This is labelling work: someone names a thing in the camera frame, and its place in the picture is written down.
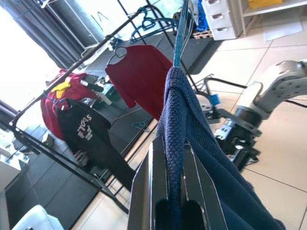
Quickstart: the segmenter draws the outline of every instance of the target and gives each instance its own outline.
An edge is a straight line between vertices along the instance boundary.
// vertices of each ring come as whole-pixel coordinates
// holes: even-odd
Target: yellow garment
[[[58,84],[56,87],[54,87],[51,92],[56,91],[56,98],[59,99],[63,96],[65,90],[71,86],[70,84],[70,78],[67,78],[63,83]]]
[[[284,0],[248,0],[249,8],[257,9],[261,7],[272,6],[275,4],[281,4]]]

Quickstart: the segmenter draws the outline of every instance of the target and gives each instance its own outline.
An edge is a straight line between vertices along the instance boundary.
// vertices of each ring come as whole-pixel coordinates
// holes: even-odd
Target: drawer
[[[209,24],[210,29],[233,26],[229,12],[207,16],[207,22]]]
[[[233,27],[212,29],[213,38],[217,40],[235,39],[236,33]]]
[[[214,15],[229,11],[227,0],[203,0],[202,7],[206,15]]]

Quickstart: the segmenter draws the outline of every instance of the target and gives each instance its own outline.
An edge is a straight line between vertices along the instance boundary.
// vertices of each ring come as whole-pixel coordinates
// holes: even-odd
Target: gray curtain
[[[81,58],[84,49],[47,8],[40,8],[34,0],[0,0],[0,6],[60,68],[68,69]]]

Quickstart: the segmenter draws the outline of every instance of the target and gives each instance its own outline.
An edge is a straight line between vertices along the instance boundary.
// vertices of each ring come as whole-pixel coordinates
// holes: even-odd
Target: hanging clothes
[[[112,146],[108,134],[111,128],[109,121],[81,102],[66,102],[69,108],[58,109],[57,113],[63,139],[73,154],[80,155],[81,160],[86,161],[86,153],[89,159],[87,164],[109,169],[131,191],[135,171]]]
[[[62,76],[64,73],[66,73],[66,70],[61,69],[59,75],[53,81]],[[57,85],[51,92],[48,93],[47,97],[44,97],[40,102],[42,116],[46,127],[60,139],[63,139],[63,137],[59,127],[56,110],[57,107],[61,107],[61,102],[55,104],[54,100],[60,100],[63,98],[81,100],[86,97],[99,99],[93,91],[81,85],[80,80],[86,75],[86,73],[71,73],[69,75],[69,84],[65,83],[65,79],[63,79],[63,82]]]
[[[252,186],[220,149],[184,72],[179,68],[172,68],[166,79],[158,135],[165,142],[173,230],[179,229],[180,174],[186,139],[215,184],[229,230],[285,229],[269,214]]]
[[[165,78],[172,63],[154,46],[129,46],[124,58],[106,67],[106,73],[126,105],[138,103],[154,118],[163,109]]]

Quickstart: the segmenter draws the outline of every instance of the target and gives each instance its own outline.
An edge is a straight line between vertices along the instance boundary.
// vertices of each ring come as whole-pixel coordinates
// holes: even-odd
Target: blue knitted sweater
[[[253,188],[218,146],[198,100],[179,68],[173,67],[167,75],[158,135],[165,142],[173,230],[179,229],[179,179],[186,138],[215,184],[229,230],[285,229],[269,214]]]

